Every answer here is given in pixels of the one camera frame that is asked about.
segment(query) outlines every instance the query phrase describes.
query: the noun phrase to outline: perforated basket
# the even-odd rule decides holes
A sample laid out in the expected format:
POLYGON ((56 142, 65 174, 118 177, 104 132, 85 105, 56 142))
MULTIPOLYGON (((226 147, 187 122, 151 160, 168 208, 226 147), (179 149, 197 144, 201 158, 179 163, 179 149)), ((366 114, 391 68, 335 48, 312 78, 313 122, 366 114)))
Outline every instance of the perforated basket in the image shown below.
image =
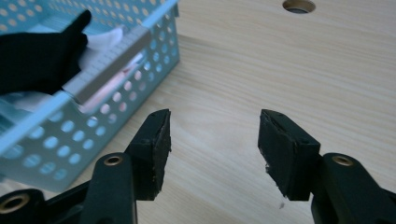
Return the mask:
POLYGON ((40 27, 62 31, 84 9, 92 13, 84 33, 101 34, 121 24, 129 30, 107 55, 67 83, 64 91, 0 136, 1 175, 60 191, 177 64, 177 0, 2 0, 0 4, 0 35, 40 27), (137 67, 94 110, 80 112, 78 104, 85 103, 136 53, 143 55, 137 67))

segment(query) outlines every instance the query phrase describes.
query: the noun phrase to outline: black glove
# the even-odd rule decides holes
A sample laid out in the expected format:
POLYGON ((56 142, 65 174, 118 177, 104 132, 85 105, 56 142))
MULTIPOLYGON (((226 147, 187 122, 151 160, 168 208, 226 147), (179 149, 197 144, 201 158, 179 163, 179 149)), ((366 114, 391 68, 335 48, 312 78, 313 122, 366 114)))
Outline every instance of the black glove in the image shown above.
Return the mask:
POLYGON ((0 35, 0 94, 60 90, 80 71, 78 59, 88 43, 82 30, 90 21, 86 10, 61 33, 0 35))

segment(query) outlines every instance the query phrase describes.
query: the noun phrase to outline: table surface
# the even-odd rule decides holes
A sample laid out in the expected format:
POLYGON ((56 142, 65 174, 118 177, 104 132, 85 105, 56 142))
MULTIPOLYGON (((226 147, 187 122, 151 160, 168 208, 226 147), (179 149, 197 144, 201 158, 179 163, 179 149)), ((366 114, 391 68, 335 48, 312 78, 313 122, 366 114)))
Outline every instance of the table surface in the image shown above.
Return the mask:
POLYGON ((281 0, 179 3, 180 63, 98 156, 123 151, 149 113, 172 111, 163 191, 137 203, 139 223, 313 223, 310 202, 284 199, 265 173, 262 108, 396 191, 396 1, 313 1, 304 15, 281 0))

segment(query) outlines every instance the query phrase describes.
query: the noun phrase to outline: screw hole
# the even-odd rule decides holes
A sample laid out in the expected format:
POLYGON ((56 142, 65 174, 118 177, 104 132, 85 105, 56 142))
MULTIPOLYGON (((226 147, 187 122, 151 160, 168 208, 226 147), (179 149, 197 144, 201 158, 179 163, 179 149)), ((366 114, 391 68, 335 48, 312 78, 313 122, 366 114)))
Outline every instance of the screw hole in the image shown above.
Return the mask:
POLYGON ((0 214, 8 214, 24 207, 30 200, 28 194, 23 193, 12 196, 0 203, 0 214))
POLYGON ((113 157, 107 158, 105 160, 105 165, 107 165, 107 166, 114 166, 114 165, 118 165, 120 163, 122 163, 122 157, 119 157, 119 156, 113 156, 113 157))
POLYGON ((350 159, 348 159, 346 157, 343 157, 343 156, 334 156, 334 157, 332 157, 332 160, 337 162, 338 164, 344 165, 344 166, 353 165, 353 161, 352 160, 350 160, 350 159))
POLYGON ((309 0, 286 0, 283 8, 295 14, 306 14, 314 11, 316 6, 309 0))

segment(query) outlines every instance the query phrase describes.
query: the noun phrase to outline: black cloth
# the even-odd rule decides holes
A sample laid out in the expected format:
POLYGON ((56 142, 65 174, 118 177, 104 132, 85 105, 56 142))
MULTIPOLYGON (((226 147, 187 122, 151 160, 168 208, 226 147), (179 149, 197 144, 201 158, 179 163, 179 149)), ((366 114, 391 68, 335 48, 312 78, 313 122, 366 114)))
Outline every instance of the black cloth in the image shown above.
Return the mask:
POLYGON ((61 33, 0 35, 0 94, 40 91, 53 94, 80 68, 87 46, 82 30, 91 12, 82 12, 61 33))

